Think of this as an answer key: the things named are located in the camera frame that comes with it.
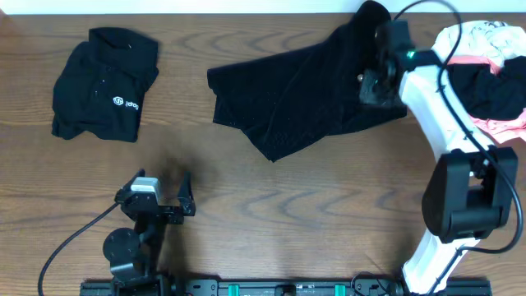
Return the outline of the black velvet garment with buttons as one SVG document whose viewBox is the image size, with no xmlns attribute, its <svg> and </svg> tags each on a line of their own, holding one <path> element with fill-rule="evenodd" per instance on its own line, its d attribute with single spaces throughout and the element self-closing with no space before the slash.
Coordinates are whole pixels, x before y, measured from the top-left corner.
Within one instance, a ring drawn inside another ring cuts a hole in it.
<svg viewBox="0 0 526 296">
<path fill-rule="evenodd" d="M 325 136 L 360 132 L 407 114 L 359 99 L 358 75 L 376 66 L 376 27 L 387 9 L 365 1 L 325 41 L 266 58 L 211 68 L 214 123 L 241 130 L 269 161 Z"/>
</svg>

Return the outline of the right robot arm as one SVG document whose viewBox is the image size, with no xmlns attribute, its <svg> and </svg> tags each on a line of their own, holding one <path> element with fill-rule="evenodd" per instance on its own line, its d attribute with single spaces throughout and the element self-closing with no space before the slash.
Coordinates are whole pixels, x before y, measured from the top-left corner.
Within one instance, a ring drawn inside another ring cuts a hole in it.
<svg viewBox="0 0 526 296">
<path fill-rule="evenodd" d="M 484 281 L 449 279 L 468 252 L 489 253 L 478 243 L 506 225 L 512 208 L 513 238 L 492 253 L 508 252 L 520 240 L 524 216 L 514 187 L 518 157 L 498 148 L 469 118 L 454 92 L 447 62 L 417 50 L 406 21 L 387 21 L 374 34 L 377 66 L 361 79 L 359 98 L 375 109 L 409 108 L 425 134 L 436 167 L 422 197 L 426 231 L 402 267 L 391 295 L 489 295 Z"/>
</svg>

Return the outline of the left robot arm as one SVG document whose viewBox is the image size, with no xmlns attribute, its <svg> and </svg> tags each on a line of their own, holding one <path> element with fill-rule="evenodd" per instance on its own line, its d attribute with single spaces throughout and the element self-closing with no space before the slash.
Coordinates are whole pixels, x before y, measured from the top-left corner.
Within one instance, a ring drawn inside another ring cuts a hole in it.
<svg viewBox="0 0 526 296">
<path fill-rule="evenodd" d="M 104 241 L 110 264 L 112 295 L 184 295 L 184 283 L 158 270 L 158 260 L 169 224 L 182 224 L 196 213 L 191 175 L 183 175 L 177 206 L 161 206 L 161 186 L 144 170 L 118 190 L 114 201 L 134 223 L 132 229 L 114 230 Z"/>
</svg>

